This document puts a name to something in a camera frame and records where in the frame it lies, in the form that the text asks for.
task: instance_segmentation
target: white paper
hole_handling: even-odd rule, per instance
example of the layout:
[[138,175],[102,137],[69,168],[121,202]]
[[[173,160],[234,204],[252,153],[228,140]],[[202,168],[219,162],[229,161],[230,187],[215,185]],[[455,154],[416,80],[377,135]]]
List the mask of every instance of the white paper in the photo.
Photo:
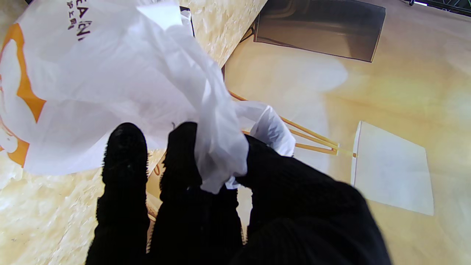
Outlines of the white paper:
[[425,148],[360,122],[353,151],[351,184],[365,198],[434,214]]

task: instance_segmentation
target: black glove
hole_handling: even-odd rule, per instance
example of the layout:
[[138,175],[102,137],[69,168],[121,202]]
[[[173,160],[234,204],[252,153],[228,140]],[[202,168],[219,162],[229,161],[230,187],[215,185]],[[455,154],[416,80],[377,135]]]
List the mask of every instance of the black glove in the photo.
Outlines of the black glove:
[[98,226],[86,264],[142,264],[149,227],[147,146],[135,125],[122,124],[111,133],[102,176],[105,192],[98,199]]

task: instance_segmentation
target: black metal frame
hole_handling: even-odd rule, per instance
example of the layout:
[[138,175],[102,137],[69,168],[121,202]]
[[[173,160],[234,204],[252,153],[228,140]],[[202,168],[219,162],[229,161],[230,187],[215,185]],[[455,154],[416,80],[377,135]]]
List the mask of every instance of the black metal frame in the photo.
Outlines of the black metal frame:
[[[404,0],[404,1],[408,1],[410,6],[414,5],[415,3],[415,0]],[[433,0],[419,0],[419,1],[421,3],[427,4],[429,7],[445,9],[446,11],[450,11],[453,13],[471,17],[471,6],[470,6],[470,9],[456,6],[460,2],[460,0],[456,0],[454,5],[449,4],[452,0],[449,1],[448,3],[445,3],[444,1],[438,2],[438,1],[433,1]]]

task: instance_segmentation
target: wooden floor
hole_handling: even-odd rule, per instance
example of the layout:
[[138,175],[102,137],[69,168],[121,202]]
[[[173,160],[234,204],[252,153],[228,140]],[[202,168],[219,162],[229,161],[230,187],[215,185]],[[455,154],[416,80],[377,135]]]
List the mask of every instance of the wooden floor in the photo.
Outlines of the wooden floor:
[[[386,8],[372,63],[240,44],[227,88],[352,150],[359,121],[425,147],[435,215],[369,201],[394,264],[471,264],[471,19],[401,0]],[[350,182],[351,157],[296,149],[296,157]],[[250,193],[241,195],[248,221]]]

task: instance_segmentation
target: orange logo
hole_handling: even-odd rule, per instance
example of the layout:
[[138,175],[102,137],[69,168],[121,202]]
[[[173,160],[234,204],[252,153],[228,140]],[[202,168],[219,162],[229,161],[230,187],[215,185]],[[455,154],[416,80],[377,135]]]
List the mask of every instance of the orange logo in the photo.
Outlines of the orange logo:
[[[25,103],[28,105],[37,123],[39,116],[41,114],[42,108],[44,107],[44,104],[46,103],[46,101],[38,98],[31,90],[31,83],[30,83],[28,74],[26,72],[26,61],[24,60],[23,32],[21,31],[20,25],[18,23],[13,24],[7,32],[7,36],[5,37],[5,40],[3,42],[3,46],[1,49],[1,53],[0,53],[0,62],[1,62],[1,58],[3,55],[3,51],[5,49],[5,46],[8,44],[10,40],[14,40],[16,42],[16,48],[17,48],[16,56],[18,58],[18,62],[21,69],[21,80],[20,80],[20,85],[18,87],[18,92],[16,93],[16,95],[20,97],[21,99],[23,99]],[[1,86],[0,86],[0,104],[2,104],[2,106],[0,107],[5,106],[4,91]],[[15,137],[18,140],[17,149],[15,151],[12,151],[11,153],[9,152],[8,157],[10,157],[11,160],[15,161],[16,163],[20,164],[21,167],[23,167],[24,161],[26,159],[26,153],[29,148],[29,143],[21,140],[13,132],[11,132],[3,123],[1,117],[0,117],[0,130],[5,131],[8,136]]]

